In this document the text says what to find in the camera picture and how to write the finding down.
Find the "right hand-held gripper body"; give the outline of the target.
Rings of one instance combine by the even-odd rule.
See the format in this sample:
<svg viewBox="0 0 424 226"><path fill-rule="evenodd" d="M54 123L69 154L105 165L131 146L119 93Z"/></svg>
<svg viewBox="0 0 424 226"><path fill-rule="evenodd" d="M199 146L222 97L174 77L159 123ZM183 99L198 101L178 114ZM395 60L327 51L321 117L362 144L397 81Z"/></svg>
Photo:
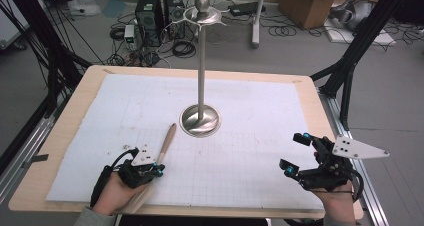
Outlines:
<svg viewBox="0 0 424 226"><path fill-rule="evenodd" d="M333 191L352 179L354 170L350 159L373 159L390 155L387 150L349 139L346 136L338 136L335 142L327 137L311 136L310 145L317 153L315 160L318 167L298 172L300 185L305 190L324 188L327 191Z"/></svg>

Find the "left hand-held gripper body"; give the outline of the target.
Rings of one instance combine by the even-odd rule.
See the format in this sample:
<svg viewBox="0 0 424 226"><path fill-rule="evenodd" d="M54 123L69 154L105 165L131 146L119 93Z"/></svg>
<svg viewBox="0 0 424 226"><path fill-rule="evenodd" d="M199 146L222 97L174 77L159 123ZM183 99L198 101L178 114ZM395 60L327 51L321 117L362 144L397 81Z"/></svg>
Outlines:
<svg viewBox="0 0 424 226"><path fill-rule="evenodd" d="M155 169L152 169L152 163L156 160L147 146L127 150L118 157L118 161L122 159L124 161L118 165L118 175L126 186L137 188L156 177Z"/></svg>

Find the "beige slotted spatula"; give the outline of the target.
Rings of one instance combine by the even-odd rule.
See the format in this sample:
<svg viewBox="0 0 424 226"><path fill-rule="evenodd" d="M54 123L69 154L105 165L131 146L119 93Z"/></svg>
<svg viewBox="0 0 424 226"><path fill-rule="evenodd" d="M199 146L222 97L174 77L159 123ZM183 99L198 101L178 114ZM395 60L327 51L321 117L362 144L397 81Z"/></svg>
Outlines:
<svg viewBox="0 0 424 226"><path fill-rule="evenodd" d="M167 134L166 137L164 139L164 142L162 144L161 150L160 150L160 154L157 158L157 163L161 164L165 154L175 136L175 132L176 132L176 124L173 123ZM146 184L145 189L142 192L139 192L138 194L134 195L131 200L129 201L129 203L123 208L123 212L125 213L130 213L130 214L135 214L140 208L141 206L148 200L148 198L150 197L150 195L152 194L153 191L153 185L154 182L151 181L150 183Z"/></svg>

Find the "metal utensil stand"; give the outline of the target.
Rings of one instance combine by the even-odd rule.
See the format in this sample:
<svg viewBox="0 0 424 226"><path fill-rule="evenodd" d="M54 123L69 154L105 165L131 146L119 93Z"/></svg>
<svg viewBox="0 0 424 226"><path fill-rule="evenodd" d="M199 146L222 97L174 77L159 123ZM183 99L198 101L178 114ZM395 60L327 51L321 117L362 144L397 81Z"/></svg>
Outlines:
<svg viewBox="0 0 424 226"><path fill-rule="evenodd" d="M223 24L222 11L214 8L210 0L194 0L194 5L184 10L182 22L197 26L199 67L198 101L182 111L179 125L187 135L205 138L216 133L222 123L219 111L205 103L206 31L208 26Z"/></svg>

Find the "person's left hand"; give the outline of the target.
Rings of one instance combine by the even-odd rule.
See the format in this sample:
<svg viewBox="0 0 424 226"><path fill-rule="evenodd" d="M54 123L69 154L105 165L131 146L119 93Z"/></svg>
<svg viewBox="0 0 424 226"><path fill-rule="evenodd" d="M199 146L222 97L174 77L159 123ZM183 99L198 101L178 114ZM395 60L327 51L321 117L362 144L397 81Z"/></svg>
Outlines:
<svg viewBox="0 0 424 226"><path fill-rule="evenodd" d="M146 188L146 185L130 188L121 181L116 172L113 172L92 210L102 215L111 216L127 205L136 194L145 191Z"/></svg>

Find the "person's right hand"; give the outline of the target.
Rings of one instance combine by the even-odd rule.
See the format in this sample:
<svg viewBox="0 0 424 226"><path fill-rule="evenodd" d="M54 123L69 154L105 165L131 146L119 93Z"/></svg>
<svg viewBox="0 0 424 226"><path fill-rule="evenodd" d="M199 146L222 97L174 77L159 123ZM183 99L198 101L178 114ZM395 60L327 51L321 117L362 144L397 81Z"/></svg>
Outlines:
<svg viewBox="0 0 424 226"><path fill-rule="evenodd" d="M312 193L319 198L325 209L325 215L342 222L356 222L353 198L353 185L347 181L344 185L336 187L329 192L324 188L312 190Z"/></svg>

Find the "white grid mat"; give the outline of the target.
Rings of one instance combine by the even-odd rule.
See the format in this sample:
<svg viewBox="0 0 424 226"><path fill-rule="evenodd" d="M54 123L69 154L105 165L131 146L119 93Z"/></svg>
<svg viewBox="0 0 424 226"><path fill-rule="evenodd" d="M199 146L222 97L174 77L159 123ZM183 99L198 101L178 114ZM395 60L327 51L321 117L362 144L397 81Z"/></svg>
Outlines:
<svg viewBox="0 0 424 226"><path fill-rule="evenodd" d="M107 76L69 145L47 195L50 201L87 202L103 167L129 148L158 156L171 124L196 101L194 78ZM293 140L307 130L291 83L209 79L205 102L220 114L220 128L196 138L178 130L164 155L164 174L148 202L319 210L321 202L286 177L287 160L315 167L313 151Z"/></svg>

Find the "grey tape strip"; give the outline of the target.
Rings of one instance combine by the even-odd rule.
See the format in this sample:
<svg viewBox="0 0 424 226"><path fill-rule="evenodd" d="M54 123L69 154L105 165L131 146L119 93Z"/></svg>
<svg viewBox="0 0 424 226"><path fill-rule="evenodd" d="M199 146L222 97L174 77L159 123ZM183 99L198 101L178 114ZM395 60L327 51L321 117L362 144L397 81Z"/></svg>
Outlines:
<svg viewBox="0 0 424 226"><path fill-rule="evenodd" d="M28 161L25 161L22 163L21 168L29 169L33 163L47 161L48 157L49 157L49 154L32 156Z"/></svg>

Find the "small white power box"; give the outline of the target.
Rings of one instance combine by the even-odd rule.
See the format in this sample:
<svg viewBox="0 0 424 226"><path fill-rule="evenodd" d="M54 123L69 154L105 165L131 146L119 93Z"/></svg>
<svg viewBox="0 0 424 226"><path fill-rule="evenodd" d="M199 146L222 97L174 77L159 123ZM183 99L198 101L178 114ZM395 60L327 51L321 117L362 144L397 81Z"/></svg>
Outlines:
<svg viewBox="0 0 424 226"><path fill-rule="evenodd" d="M129 51L136 50L135 42L135 27L133 25L126 25L124 31L124 40Z"/></svg>

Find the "open cardboard box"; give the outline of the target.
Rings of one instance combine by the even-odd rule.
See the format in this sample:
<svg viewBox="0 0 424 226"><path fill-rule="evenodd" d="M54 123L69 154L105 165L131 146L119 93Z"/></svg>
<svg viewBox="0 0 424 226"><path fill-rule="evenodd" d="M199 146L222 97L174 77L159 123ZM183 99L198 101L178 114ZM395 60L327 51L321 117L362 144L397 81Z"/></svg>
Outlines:
<svg viewBox="0 0 424 226"><path fill-rule="evenodd" d="M334 0L279 0L278 10L302 29L321 27Z"/></svg>

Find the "wide black computer tower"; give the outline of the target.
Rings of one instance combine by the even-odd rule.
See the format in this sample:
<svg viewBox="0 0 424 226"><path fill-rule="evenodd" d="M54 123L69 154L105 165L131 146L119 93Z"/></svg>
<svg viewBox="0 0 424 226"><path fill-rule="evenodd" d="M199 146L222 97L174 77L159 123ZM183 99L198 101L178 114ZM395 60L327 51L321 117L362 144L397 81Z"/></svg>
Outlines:
<svg viewBox="0 0 424 226"><path fill-rule="evenodd" d="M135 16L142 44L149 47L159 47L161 44L160 33L164 28L161 1L138 0Z"/></svg>

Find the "black power adapter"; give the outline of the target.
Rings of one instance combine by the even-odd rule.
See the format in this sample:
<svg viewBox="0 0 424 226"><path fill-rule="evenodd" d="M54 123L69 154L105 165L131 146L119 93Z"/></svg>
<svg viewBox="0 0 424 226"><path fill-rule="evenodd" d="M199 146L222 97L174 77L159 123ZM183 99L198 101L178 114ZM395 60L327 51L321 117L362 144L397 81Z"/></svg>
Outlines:
<svg viewBox="0 0 424 226"><path fill-rule="evenodd" d="M231 5L228 7L228 9L232 16L244 16L244 15L256 15L257 7L258 7L257 2L249 2L249 3Z"/></svg>

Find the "clear plastic bag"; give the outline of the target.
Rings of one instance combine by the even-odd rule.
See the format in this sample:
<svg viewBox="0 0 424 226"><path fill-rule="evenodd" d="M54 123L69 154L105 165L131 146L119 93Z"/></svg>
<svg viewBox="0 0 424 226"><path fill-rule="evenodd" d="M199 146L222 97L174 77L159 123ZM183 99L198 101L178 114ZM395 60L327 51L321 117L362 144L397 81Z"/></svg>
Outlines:
<svg viewBox="0 0 424 226"><path fill-rule="evenodd" d="M71 0L67 5L73 16L95 16L100 13L100 7L94 0Z"/></svg>

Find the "black metal frame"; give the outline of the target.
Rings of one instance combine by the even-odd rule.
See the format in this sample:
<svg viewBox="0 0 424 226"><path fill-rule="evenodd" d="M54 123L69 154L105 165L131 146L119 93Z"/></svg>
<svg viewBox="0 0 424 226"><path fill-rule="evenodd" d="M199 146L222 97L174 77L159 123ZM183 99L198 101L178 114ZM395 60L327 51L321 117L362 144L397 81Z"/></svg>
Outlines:
<svg viewBox="0 0 424 226"><path fill-rule="evenodd" d="M377 36L403 1L378 0L357 35ZM319 92L328 98L335 99L338 90L343 88L339 120L345 130L349 130L348 116L354 71L370 46L371 43L351 43L336 63L310 76L313 81L328 76L326 83L319 87Z"/></svg>
<svg viewBox="0 0 424 226"><path fill-rule="evenodd" d="M22 148L26 136L30 130L35 128L35 124L45 115L50 116L58 107L57 98L65 89L75 89L82 80L83 74L78 69L80 65L83 69L88 69L92 63L78 56L68 49L59 38L56 30L48 19L45 11L38 0L12 0L37 39L41 42L43 50L39 51L31 43L31 36L23 29L17 18L11 11L0 4L0 10L16 26L32 48L39 64L48 70L47 88L48 94L24 125L9 147L0 156L0 175L8 168L12 160Z"/></svg>

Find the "white stand post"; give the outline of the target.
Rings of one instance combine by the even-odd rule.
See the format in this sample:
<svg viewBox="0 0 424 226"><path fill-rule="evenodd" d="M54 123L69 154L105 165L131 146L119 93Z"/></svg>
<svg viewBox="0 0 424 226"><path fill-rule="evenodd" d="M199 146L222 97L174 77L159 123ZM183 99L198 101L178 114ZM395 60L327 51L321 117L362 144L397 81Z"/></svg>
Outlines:
<svg viewBox="0 0 424 226"><path fill-rule="evenodd" d="M258 0L257 6L256 6L256 12L254 16L254 20L252 22L252 40L251 45L254 49L257 49L259 47L260 43L260 16L262 12L262 6L263 6L264 0Z"/></svg>

